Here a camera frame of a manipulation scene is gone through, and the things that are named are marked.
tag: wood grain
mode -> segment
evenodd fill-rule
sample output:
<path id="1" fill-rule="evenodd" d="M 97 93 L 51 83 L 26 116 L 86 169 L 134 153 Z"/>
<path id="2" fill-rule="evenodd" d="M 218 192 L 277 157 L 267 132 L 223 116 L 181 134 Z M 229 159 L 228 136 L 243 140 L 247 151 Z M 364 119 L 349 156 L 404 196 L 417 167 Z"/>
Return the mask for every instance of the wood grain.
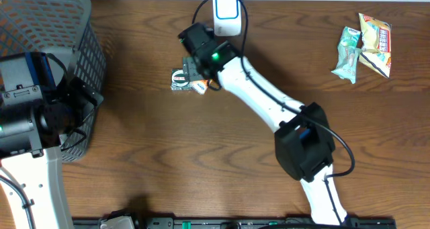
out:
<path id="1" fill-rule="evenodd" d="M 171 69 L 186 55 L 176 35 L 198 1 L 92 2 L 107 56 L 105 103 L 86 157 L 64 165 L 74 217 L 125 207 L 183 217 L 310 212 L 300 183 L 275 159 L 273 134 L 242 101 L 226 91 L 170 91 Z M 246 4 L 253 65 L 288 95 L 323 106 L 355 153 L 356 170 L 336 180 L 345 209 L 428 228 L 430 3 Z M 343 27 L 359 28 L 358 12 L 393 25 L 390 79 L 362 64 L 355 85 L 330 73 Z M 211 17 L 207 5 L 198 19 Z M 337 148 L 335 170 L 342 171 L 350 162 Z M 0 226 L 13 228 L 4 195 L 0 204 Z"/>

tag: gray basket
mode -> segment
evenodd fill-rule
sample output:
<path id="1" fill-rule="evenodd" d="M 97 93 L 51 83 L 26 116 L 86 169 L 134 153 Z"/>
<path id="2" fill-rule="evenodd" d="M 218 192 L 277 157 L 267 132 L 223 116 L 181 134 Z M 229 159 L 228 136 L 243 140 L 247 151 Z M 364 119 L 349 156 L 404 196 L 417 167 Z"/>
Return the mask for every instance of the gray basket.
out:
<path id="1" fill-rule="evenodd" d="M 69 73 L 101 91 L 106 64 L 89 23 L 90 13 L 90 0 L 0 0 L 0 56 L 29 51 L 54 53 Z M 57 82 L 55 69 L 59 67 L 54 66 L 51 68 Z M 64 151 L 63 162 L 85 154 L 93 124 L 94 116 L 80 128 L 88 139 Z M 73 134 L 65 146 L 80 138 Z"/>

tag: chip bag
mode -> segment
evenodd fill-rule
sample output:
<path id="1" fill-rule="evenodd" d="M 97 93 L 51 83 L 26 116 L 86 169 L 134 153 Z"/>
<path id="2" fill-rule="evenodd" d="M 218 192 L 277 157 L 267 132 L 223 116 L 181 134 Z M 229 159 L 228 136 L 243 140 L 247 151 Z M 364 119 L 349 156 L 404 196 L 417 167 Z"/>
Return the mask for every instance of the chip bag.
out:
<path id="1" fill-rule="evenodd" d="M 359 13 L 363 48 L 359 61 L 383 77 L 390 76 L 391 25 Z"/>
<path id="2" fill-rule="evenodd" d="M 349 79 L 355 84 L 357 76 L 357 59 L 360 54 L 360 49 L 356 48 L 361 32 L 352 28 L 345 27 L 342 32 L 341 40 L 337 45 L 339 53 L 339 61 L 336 68 L 331 71 L 338 75 L 341 79 Z"/>

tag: teal wrapper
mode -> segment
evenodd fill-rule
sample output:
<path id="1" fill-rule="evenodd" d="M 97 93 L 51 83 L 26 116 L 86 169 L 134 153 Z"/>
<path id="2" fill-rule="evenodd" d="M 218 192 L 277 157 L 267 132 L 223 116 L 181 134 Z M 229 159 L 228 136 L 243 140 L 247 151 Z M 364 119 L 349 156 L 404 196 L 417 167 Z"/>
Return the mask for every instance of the teal wrapper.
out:
<path id="1" fill-rule="evenodd" d="M 361 50 L 357 47 L 361 32 L 352 28 L 345 27 L 342 32 L 341 41 L 337 46 L 339 61 L 336 68 L 331 71 L 341 79 L 349 79 L 355 84 L 357 75 L 357 60 Z"/>

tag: yellow snack bag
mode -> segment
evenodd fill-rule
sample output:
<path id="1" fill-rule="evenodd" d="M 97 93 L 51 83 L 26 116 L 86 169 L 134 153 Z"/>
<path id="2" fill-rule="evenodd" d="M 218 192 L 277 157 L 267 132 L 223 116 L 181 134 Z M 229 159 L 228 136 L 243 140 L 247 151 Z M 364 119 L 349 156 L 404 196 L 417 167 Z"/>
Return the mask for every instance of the yellow snack bag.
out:
<path id="1" fill-rule="evenodd" d="M 363 48 L 359 61 L 383 77 L 390 76 L 391 25 L 359 13 Z"/>

